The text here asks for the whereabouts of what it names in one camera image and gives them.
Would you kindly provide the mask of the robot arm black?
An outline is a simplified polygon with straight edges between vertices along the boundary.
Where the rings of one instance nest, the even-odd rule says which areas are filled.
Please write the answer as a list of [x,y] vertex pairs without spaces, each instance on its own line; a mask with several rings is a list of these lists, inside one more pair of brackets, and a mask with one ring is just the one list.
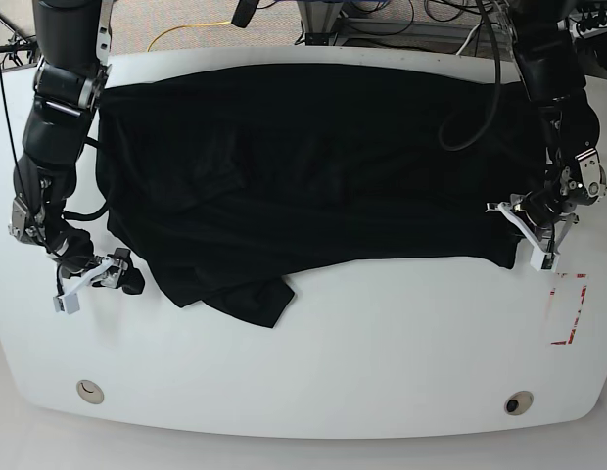
[[40,246],[56,264],[56,311],[79,310],[84,287],[142,293],[145,281],[131,252],[119,248],[98,256],[87,231],[73,227],[108,210],[67,211],[77,183],[76,163],[85,147],[99,97],[109,77],[112,42],[110,1],[36,1],[35,40],[40,59],[33,80],[33,104],[15,158],[15,197],[9,230],[19,242]]
[[488,206],[531,243],[530,264],[555,271],[559,247],[577,223],[575,209],[605,196],[606,173],[596,144],[599,119],[570,31],[574,1],[499,1],[498,14],[530,103],[537,109],[549,158],[541,183]]

